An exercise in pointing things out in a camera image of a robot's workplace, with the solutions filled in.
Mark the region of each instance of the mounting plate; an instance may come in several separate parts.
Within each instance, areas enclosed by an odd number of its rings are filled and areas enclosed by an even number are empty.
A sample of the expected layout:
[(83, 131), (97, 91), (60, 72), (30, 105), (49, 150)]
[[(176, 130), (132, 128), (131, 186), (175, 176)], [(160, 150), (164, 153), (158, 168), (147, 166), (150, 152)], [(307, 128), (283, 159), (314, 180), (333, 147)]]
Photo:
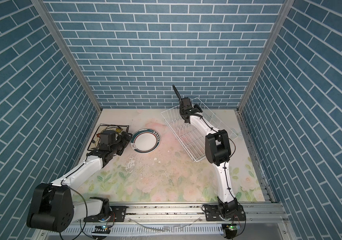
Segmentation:
[(124, 222), (126, 217), (126, 206), (111, 206), (112, 211), (115, 213), (115, 222)]
[[(214, 221), (223, 221), (224, 219), (221, 218), (220, 214), (219, 214), (219, 209), (218, 209), (218, 205), (204, 205), (203, 208), (205, 209), (205, 220), (208, 222), (214, 222)], [(235, 211), (234, 215), (236, 215), (239, 218), (239, 221), (244, 221), (245, 220), (245, 213), (244, 213), (244, 209), (243, 206), (239, 205), (238, 206), (238, 210)], [(237, 221), (238, 219), (234, 217), (232, 217), (231, 219), (229, 219), (229, 221)]]

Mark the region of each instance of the blue brick wallpaper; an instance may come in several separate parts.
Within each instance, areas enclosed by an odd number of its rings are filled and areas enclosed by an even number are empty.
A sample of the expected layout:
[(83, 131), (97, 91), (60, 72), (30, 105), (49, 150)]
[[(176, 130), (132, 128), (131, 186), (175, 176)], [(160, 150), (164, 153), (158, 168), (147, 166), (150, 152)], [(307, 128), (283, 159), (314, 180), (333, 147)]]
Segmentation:
[(243, 115), (298, 239), (342, 240), (342, 0), (295, 0)]
[(235, 108), (283, 0), (45, 1), (104, 108)]
[(0, 240), (32, 237), (33, 189), (72, 167), (96, 114), (30, 0), (0, 1)]

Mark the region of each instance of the floor panel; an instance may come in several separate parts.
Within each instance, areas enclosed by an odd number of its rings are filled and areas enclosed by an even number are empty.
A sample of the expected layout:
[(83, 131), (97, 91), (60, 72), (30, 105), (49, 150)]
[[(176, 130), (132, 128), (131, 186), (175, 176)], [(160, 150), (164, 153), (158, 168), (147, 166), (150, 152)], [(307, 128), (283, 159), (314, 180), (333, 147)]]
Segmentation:
[[(106, 197), (112, 202), (216, 202), (214, 168), (207, 159), (194, 162), (177, 141), (161, 115), (162, 109), (104, 109), (100, 124), (129, 125), (130, 133), (151, 128), (160, 135), (155, 151), (140, 154), (129, 146), (78, 191), (86, 198)], [(239, 134), (229, 167), (233, 191), (240, 202), (264, 201), (249, 153), (233, 110), (213, 110)]]

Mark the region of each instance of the green leaf print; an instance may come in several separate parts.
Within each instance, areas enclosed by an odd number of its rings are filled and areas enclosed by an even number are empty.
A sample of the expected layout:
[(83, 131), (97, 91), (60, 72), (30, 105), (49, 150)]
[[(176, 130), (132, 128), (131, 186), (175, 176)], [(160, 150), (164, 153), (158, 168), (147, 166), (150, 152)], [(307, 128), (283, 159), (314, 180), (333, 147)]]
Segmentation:
[(241, 198), (241, 192), (238, 192), (238, 193), (235, 195), (235, 198), (240, 199), (240, 198)]
[(182, 182), (183, 182), (183, 177), (180, 176), (180, 177), (177, 179), (177, 184), (178, 184), (178, 185), (181, 185)]
[(108, 192), (112, 186), (113, 184), (103, 184), (103, 183), (100, 184), (100, 188), (105, 192)]
[(92, 192), (92, 191), (94, 190), (94, 187), (95, 187), (95, 185), (94, 185), (94, 184), (91, 184), (90, 187), (88, 188), (88, 191), (89, 191), (89, 192)]
[(245, 192), (245, 198), (250, 202), (251, 201), (251, 196), (248, 192)]
[(122, 172), (119, 172), (119, 176), (120, 176), (123, 180), (126, 179), (126, 177), (124, 176), (124, 173), (122, 173)]
[(106, 179), (104, 180), (104, 182), (107, 182), (111, 177), (112, 177), (112, 173), (106, 177)]
[(122, 196), (125, 194), (125, 188), (122, 183), (120, 183), (116, 189), (116, 195), (118, 196), (118, 199), (122, 199)]
[(149, 198), (149, 192), (140, 196), (140, 199), (145, 199), (145, 198)]
[(207, 197), (207, 196), (208, 196), (208, 188), (207, 188), (207, 187), (205, 187), (205, 188), (203, 189), (203, 196), (204, 196), (204, 197)]

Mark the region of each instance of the plate rim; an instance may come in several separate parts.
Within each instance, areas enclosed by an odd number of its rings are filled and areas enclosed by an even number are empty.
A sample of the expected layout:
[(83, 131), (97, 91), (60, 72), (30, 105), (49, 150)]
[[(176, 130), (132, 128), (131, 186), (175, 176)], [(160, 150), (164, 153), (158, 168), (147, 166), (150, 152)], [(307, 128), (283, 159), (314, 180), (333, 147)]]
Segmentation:
[[(138, 150), (137, 148), (134, 148), (134, 141), (136, 139), (136, 137), (138, 137), (140, 134), (143, 134), (143, 133), (152, 133), (155, 135), (156, 137), (156, 144), (154, 145), (153, 148), (151, 148), (150, 150), (148, 151), (140, 151)], [(140, 129), (138, 130), (137, 132), (134, 133), (134, 135), (132, 136), (131, 138), (131, 141), (130, 141), (130, 145), (132, 147), (132, 149), (135, 151), (135, 152), (138, 152), (138, 153), (149, 153), (149, 152), (152, 152), (154, 151), (158, 146), (159, 146), (159, 143), (160, 143), (160, 135), (157, 131), (155, 131), (154, 129), (151, 129), (151, 128), (143, 128), (143, 129)]]

